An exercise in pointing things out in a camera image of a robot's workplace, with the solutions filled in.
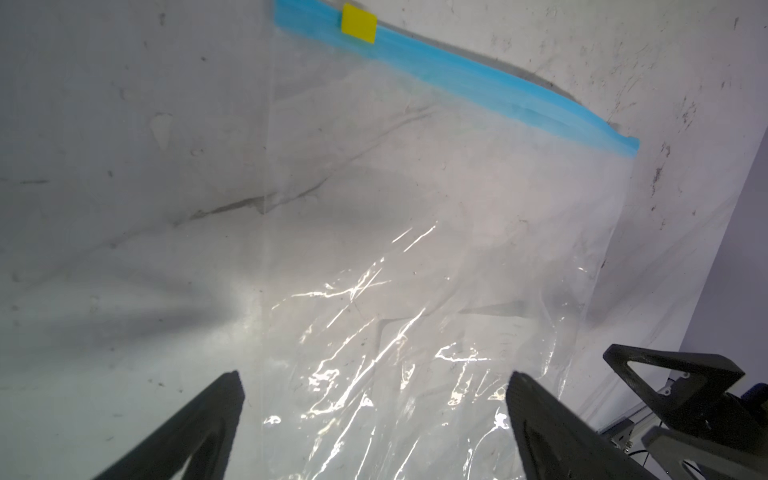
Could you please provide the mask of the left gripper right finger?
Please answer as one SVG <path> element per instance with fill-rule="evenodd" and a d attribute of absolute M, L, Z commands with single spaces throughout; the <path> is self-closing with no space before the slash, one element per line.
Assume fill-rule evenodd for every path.
<path fill-rule="evenodd" d="M 512 373 L 505 394 L 528 479 L 652 479 L 531 376 Z"/>

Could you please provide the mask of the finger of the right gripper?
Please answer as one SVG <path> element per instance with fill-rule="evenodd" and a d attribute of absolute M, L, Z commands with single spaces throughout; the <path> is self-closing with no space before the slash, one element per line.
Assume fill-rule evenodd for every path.
<path fill-rule="evenodd" d="M 603 359 L 664 424 L 682 432 L 703 431 L 709 411 L 745 375 L 734 362 L 718 354 L 613 344 Z M 668 370 L 677 377 L 665 390 L 656 390 L 635 371 L 635 364 Z"/>
<path fill-rule="evenodd" d="M 675 430 L 651 428 L 642 442 L 671 479 L 695 479 L 686 463 L 692 463 L 713 479 L 766 479 L 767 459 L 735 450 Z"/>

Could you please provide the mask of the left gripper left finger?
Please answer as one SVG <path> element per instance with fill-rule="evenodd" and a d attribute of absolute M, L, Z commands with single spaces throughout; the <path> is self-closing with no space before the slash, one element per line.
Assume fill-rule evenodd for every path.
<path fill-rule="evenodd" d="M 218 377 L 99 479 L 222 479 L 245 401 L 236 371 Z"/>

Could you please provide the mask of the clear zip top bag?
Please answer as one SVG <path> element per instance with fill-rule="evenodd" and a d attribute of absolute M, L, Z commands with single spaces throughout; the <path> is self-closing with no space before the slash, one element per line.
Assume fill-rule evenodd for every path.
<path fill-rule="evenodd" d="M 520 479 L 639 142 L 516 76 L 278 1 L 264 208 L 269 479 Z"/>

